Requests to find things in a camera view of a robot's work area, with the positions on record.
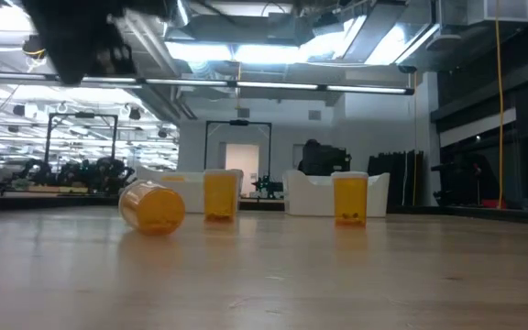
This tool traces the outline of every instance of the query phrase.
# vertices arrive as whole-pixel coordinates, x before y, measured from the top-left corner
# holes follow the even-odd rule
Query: red object
[[[482,200],[481,205],[484,206],[484,207],[487,207],[487,208],[497,208],[498,205],[499,205],[499,200],[497,200],[497,199],[494,199],[494,200]],[[506,210],[506,202],[504,200],[502,200],[502,203],[500,204],[500,208],[503,209],[503,210]]]

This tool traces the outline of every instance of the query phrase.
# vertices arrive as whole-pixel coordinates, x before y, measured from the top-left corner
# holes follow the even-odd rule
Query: cable
[[[499,74],[499,96],[500,96],[500,137],[499,137],[499,203],[497,208],[502,208],[502,191],[504,189],[504,91],[502,89],[502,56],[501,56],[501,28],[499,23],[499,11],[501,0],[496,0],[496,62]]]
[[[412,180],[412,206],[417,199],[417,71],[414,72],[414,170]]]
[[[11,98],[14,96],[14,94],[17,92],[17,90],[19,89],[19,87],[21,87],[21,85],[18,85],[16,86],[16,89],[14,89],[10,94],[9,96],[7,96],[7,98],[5,99],[5,101],[0,105],[0,111],[1,109],[4,108],[4,106],[7,105],[7,103],[11,100]]]
[[[264,16],[264,11],[266,10],[266,8],[268,8],[268,6],[270,5],[275,5],[276,7],[278,7],[283,14],[286,14],[286,10],[284,10],[284,8],[281,7],[281,5],[275,3],[274,1],[268,1],[264,7],[262,8],[262,12],[260,13],[260,16],[263,17]]]

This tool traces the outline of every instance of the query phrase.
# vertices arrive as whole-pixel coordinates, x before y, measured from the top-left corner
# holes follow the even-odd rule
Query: fluorescent light
[[[344,23],[344,28],[347,31],[346,35],[344,36],[344,39],[337,45],[334,51],[333,59],[341,59],[346,55],[347,50],[349,50],[349,47],[352,45],[352,42],[354,42],[354,39],[358,35],[359,31],[364,26],[364,22],[366,22],[367,16],[359,16],[355,18],[353,24],[349,28],[346,28],[346,25],[350,25],[348,20],[346,23]]]
[[[182,0],[177,0],[176,6],[179,9],[179,14],[181,14],[182,25],[186,26],[189,24],[189,15],[187,15],[187,11],[184,8]]]
[[[308,59],[312,56],[322,56],[333,52],[344,36],[345,32],[343,31],[317,36],[302,44],[299,50],[303,55],[303,59]]]
[[[237,87],[259,87],[259,88],[280,88],[314,91],[316,84],[311,83],[286,83],[286,82],[237,82]]]
[[[225,81],[192,80],[192,79],[146,79],[149,84],[167,84],[177,86],[227,86]]]
[[[373,86],[327,86],[327,91],[331,92],[351,92],[351,93],[374,93],[374,94],[407,94],[404,88],[385,88]]]
[[[306,58],[294,46],[242,45],[235,60],[252,64],[291,64],[306,61]]]
[[[413,43],[406,51],[403,52],[403,54],[396,59],[395,63],[400,64],[404,60],[406,60],[411,54],[416,52],[421,45],[423,45],[437,30],[439,29],[439,24],[433,25],[429,30],[415,43]]]
[[[118,77],[84,77],[84,83],[136,83],[134,78],[118,78]]]
[[[0,79],[21,79],[21,80],[33,80],[41,81],[46,80],[44,74],[33,74],[33,73],[1,73]]]
[[[395,25],[389,33],[382,38],[364,64],[389,65],[393,63],[400,54],[404,52],[404,50],[404,30],[402,27]]]
[[[166,47],[174,59],[184,61],[230,61],[227,45],[167,42]]]

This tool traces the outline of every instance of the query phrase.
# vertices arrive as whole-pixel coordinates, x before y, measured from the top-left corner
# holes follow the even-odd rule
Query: vent
[[[249,108],[238,108],[237,117],[238,118],[249,118]]]
[[[473,0],[467,3],[468,23],[496,19],[497,0]],[[528,22],[528,0],[500,0],[499,20]]]
[[[309,110],[309,120],[321,120],[321,110]]]

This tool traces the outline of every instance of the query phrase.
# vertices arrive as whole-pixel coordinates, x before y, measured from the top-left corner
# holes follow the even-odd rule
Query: ceiling light
[[[437,30],[440,28],[439,24],[434,24],[431,28],[425,32],[424,35],[422,35],[416,42],[414,42],[406,51],[403,52],[401,56],[399,56],[398,59],[396,59],[395,63],[400,64],[404,60],[406,60],[411,54],[416,52],[421,45],[423,45]]]
[[[119,78],[119,77],[84,77],[84,83],[136,83],[134,78]]]
[[[208,81],[208,80],[193,80],[193,79],[146,79],[149,84],[167,84],[176,86],[227,86],[224,81]]]
[[[364,22],[366,22],[366,18],[367,18],[366,15],[359,16],[355,18],[355,20],[353,20],[351,24],[349,22],[352,21],[352,19],[344,23],[344,28],[346,28],[347,32],[346,32],[346,35],[344,36],[344,39],[335,48],[334,56],[333,56],[334,60],[341,59],[344,57],[344,55],[346,55],[347,50],[349,50],[349,47],[352,45],[352,42],[354,42],[354,39],[356,38],[359,31],[364,26]]]
[[[389,65],[396,60],[405,50],[404,30],[400,26],[394,26],[389,33],[382,38],[372,54],[364,64],[367,65]]]
[[[227,45],[167,42],[166,47],[174,59],[183,61],[230,61]]]
[[[306,58],[294,46],[242,45],[237,49],[236,61],[252,64],[291,64]]]
[[[385,88],[374,86],[327,86],[327,91],[331,92],[351,92],[351,93],[372,93],[372,94],[412,94],[413,90],[406,88]]]
[[[99,125],[99,126],[88,126],[90,129],[111,129],[113,130],[114,127],[113,126],[102,126],[102,125]],[[141,128],[140,127],[136,127],[136,126],[118,126],[117,127],[117,130],[140,130]]]
[[[30,80],[30,81],[45,81],[46,75],[33,73],[2,73],[0,72],[0,79],[14,79],[14,80]]]
[[[314,91],[316,84],[312,83],[286,83],[286,82],[237,82],[237,87],[259,87],[259,88],[280,88]]]
[[[83,127],[70,126],[69,131],[82,136],[89,135],[89,130]]]

